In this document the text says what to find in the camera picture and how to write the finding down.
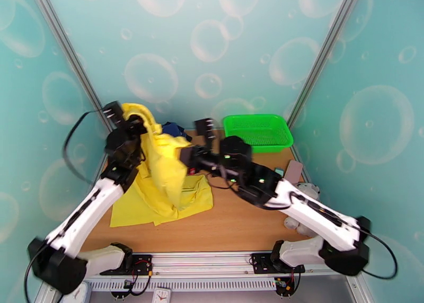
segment wooden surface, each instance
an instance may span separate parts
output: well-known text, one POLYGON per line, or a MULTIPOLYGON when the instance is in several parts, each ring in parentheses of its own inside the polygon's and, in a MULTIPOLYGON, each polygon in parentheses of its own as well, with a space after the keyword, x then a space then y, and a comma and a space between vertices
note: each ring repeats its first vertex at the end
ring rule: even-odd
MULTIPOLYGON (((203 144, 195 137, 194 144, 203 144)), ((286 169, 293 159, 290 149, 281 153, 255 154, 256 163, 272 169, 286 169)), ((225 186, 221 178, 210 184, 225 186)), ((123 243, 136 252, 203 252, 271 250, 275 241, 302 240, 306 237, 284 227, 286 215, 259 209, 238 198, 230 190, 212 188, 211 210, 159 226, 144 224, 110 228, 109 209, 87 238, 82 250, 103 248, 112 242, 123 243)))

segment teal wall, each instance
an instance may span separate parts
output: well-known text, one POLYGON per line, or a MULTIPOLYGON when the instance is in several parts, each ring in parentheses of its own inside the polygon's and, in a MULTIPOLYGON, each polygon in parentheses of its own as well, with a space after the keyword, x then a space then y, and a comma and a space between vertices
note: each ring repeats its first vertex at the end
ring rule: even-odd
MULTIPOLYGON (((373 222, 399 260, 377 302, 424 302, 424 0, 359 0, 293 134, 324 203, 373 222)), ((389 275, 369 241, 368 271, 389 275)))
POLYGON ((102 103, 288 117, 341 0, 51 0, 102 103))
MULTIPOLYGON (((0 301, 24 302, 27 245, 45 237, 82 200, 88 185, 61 159, 63 141, 92 109, 34 0, 0 0, 0 301)), ((69 154, 94 178, 105 130, 90 115, 69 154)), ((31 273, 34 298, 40 283, 31 273)))

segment clock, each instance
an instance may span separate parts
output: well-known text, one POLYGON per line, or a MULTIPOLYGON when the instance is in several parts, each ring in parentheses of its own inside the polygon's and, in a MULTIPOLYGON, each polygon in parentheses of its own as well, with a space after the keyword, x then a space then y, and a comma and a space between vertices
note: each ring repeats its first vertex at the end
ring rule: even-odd
POLYGON ((153 293, 152 303, 170 303, 171 302, 171 290, 155 288, 153 293))

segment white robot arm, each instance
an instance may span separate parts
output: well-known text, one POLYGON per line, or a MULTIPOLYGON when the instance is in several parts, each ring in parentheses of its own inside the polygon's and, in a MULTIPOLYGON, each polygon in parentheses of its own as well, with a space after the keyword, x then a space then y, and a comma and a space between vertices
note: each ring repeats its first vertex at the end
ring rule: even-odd
MULTIPOLYGON (((125 121, 117 102, 104 108, 117 126, 107 138, 109 165, 94 188, 70 216, 44 240, 28 246, 34 274, 63 294, 74 291, 85 277, 105 270, 129 268, 132 250, 121 244, 80 253, 87 236, 104 213, 129 188, 143 161, 140 118, 125 121)), ((266 210, 279 210, 315 231, 319 236, 301 242, 277 242, 271 260, 284 270, 300 264, 325 263, 345 275, 356 275, 368 263, 368 247, 360 230, 369 231, 369 220, 342 215, 281 179, 273 170, 251 162, 251 147, 238 137, 220 141, 220 152, 211 151, 211 120, 196 123, 205 146, 181 150, 180 160, 191 171, 206 170, 236 182, 232 190, 242 199, 266 210)))

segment green basket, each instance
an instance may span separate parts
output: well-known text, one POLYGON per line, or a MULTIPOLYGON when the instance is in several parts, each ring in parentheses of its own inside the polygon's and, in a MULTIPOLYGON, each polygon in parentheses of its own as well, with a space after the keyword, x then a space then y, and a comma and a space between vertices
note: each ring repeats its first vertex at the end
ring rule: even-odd
POLYGON ((286 121, 274 114, 230 115, 223 120, 225 136, 236 135, 254 153, 280 152, 293 144, 286 121))

